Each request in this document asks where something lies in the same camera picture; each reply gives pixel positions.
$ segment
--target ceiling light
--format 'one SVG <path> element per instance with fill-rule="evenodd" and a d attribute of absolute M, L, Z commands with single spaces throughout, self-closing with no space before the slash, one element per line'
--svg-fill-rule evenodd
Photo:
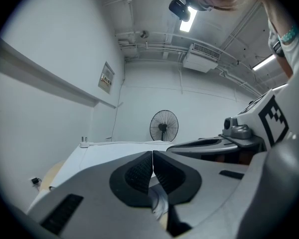
<path fill-rule="evenodd" d="M 286 84 L 283 84 L 283 85 L 281 85 L 281 86 L 279 86 L 279 87 L 276 87 L 275 89 L 273 89 L 273 90 L 278 90 L 278 89 L 280 89 L 280 88 L 282 88 L 282 87 L 284 87 L 284 86 L 286 86 L 286 85 L 288 85 L 287 83 Z"/>
<path fill-rule="evenodd" d="M 253 69 L 256 71 L 259 68 L 263 67 L 264 65 L 268 64 L 270 61 L 272 61 L 275 58 L 276 58 L 275 55 L 271 55 L 268 58 L 266 58 L 265 60 L 263 60 L 262 62 L 260 62 L 258 65 L 254 66 Z"/>
<path fill-rule="evenodd" d="M 189 32 L 191 26 L 193 25 L 194 19 L 196 17 L 197 11 L 194 10 L 192 7 L 188 7 L 188 10 L 190 11 L 190 19 L 188 22 L 182 21 L 181 25 L 180 25 L 180 30 L 181 31 L 185 31 L 185 32 Z"/>

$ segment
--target air conditioning unit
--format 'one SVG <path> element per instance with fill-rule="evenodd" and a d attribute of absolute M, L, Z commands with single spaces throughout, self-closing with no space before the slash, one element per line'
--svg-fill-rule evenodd
<path fill-rule="evenodd" d="M 220 54 L 197 43 L 191 44 L 186 57 L 183 60 L 185 68 L 207 73 L 210 69 L 215 69 L 218 64 Z"/>

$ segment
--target person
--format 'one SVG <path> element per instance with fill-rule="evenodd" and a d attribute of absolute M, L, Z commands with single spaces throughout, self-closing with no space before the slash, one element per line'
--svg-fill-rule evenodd
<path fill-rule="evenodd" d="M 203 7 L 231 11 L 239 0 L 194 0 Z M 299 68 L 299 29 L 277 0 L 260 0 L 269 23 L 269 47 L 288 78 Z"/>

